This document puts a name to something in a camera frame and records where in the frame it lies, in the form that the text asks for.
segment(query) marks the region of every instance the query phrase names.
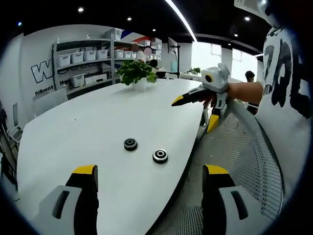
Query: box on shelf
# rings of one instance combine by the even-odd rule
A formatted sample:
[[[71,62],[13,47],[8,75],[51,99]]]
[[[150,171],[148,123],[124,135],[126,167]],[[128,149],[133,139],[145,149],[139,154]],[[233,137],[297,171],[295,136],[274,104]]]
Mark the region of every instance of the box on shelf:
[[[96,59],[96,51],[88,50],[84,52],[84,61],[91,61]]]
[[[124,51],[124,59],[131,59],[132,51]]]
[[[100,82],[100,81],[102,81],[102,80],[107,80],[107,79],[108,79],[108,76],[107,76],[106,73],[93,76],[93,81],[94,81],[94,82]]]
[[[111,34],[113,34],[113,39],[120,41],[121,40],[121,35],[122,35],[122,30],[119,28],[112,28],[104,33],[104,37],[107,39],[111,39]]]
[[[72,64],[81,63],[81,62],[84,61],[84,52],[80,51],[80,52],[72,53],[70,55],[70,58],[71,58],[71,63]]]
[[[143,45],[144,47],[146,47],[146,46],[150,46],[151,41],[150,40],[143,40],[143,41],[139,42],[138,44]]]
[[[85,85],[88,86],[90,84],[94,83],[93,77],[85,77]]]
[[[152,38],[151,42],[160,42],[162,44],[162,40],[159,38]]]
[[[108,57],[108,50],[98,50],[96,52],[96,59],[100,60],[100,59],[107,59]]]
[[[59,55],[58,58],[58,67],[63,67],[66,65],[70,65],[70,54]]]
[[[81,87],[85,84],[85,74],[83,73],[80,75],[73,76],[69,79],[69,82],[71,86],[74,88]]]
[[[151,42],[151,46],[155,47],[158,50],[162,49],[162,43],[161,42]]]
[[[115,59],[123,59],[123,50],[114,50],[114,58]]]

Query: white t-shirt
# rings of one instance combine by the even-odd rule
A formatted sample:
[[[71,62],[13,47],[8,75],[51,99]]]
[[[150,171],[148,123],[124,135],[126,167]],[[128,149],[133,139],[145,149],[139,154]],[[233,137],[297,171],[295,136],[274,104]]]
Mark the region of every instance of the white t-shirt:
[[[309,84],[295,38],[287,29],[272,28],[263,53],[263,97],[255,117],[278,158],[286,202],[302,173],[310,145]]]
[[[143,51],[140,50],[137,52],[136,58],[135,58],[135,61],[138,61],[138,60],[142,60],[144,63],[146,63],[149,60],[149,58],[143,53]]]

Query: ceiling light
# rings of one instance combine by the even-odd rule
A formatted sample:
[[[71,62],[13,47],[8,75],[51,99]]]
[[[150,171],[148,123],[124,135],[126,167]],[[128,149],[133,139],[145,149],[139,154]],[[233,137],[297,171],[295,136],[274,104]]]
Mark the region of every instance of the ceiling light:
[[[185,17],[182,15],[182,13],[179,11],[179,9],[175,6],[175,4],[172,2],[172,0],[165,0],[167,2],[167,4],[170,5],[170,7],[175,11],[175,13],[178,15],[178,17],[180,18],[180,20],[183,22],[183,24],[185,25],[186,29],[188,30],[188,32],[190,33],[191,37],[193,38],[193,40],[195,42],[197,42],[196,36],[194,34],[194,32],[192,31],[191,27],[189,26],[187,20],[185,19]]]

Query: black ceiling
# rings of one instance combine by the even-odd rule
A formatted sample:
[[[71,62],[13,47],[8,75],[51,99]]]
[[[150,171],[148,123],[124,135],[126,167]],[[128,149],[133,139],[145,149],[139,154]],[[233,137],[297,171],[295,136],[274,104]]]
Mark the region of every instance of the black ceiling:
[[[263,43],[270,26],[263,19],[236,8],[233,0],[173,0],[189,22],[194,33],[215,35],[239,41],[263,50]],[[79,6],[84,12],[79,14]],[[164,0],[106,0],[76,1],[74,4],[58,2],[34,2],[12,7],[7,33],[25,35],[34,31],[65,24],[97,24],[114,26],[162,40],[172,37],[178,42],[192,42],[192,38],[178,16]],[[228,47],[228,42],[220,39],[197,37],[198,41],[219,43]],[[232,47],[257,54],[236,43]]]

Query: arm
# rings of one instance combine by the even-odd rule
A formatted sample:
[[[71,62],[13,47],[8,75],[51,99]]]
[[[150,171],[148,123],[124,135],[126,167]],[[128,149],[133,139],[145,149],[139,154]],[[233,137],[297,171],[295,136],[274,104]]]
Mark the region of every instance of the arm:
[[[231,99],[259,104],[263,87],[259,82],[229,83],[226,92]]]

